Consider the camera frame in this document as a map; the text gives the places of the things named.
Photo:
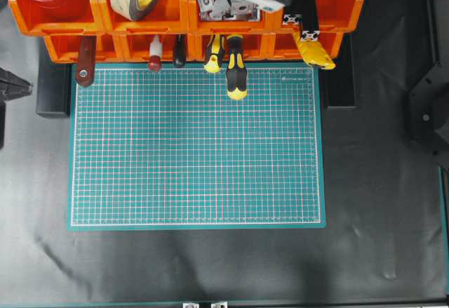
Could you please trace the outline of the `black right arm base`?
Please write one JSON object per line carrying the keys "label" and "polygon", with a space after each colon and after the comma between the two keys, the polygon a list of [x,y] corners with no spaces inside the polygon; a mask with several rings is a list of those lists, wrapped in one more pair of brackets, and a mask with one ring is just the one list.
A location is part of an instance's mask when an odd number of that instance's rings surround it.
{"label": "black right arm base", "polygon": [[410,89],[407,107],[413,144],[448,170],[448,72],[441,61]]}

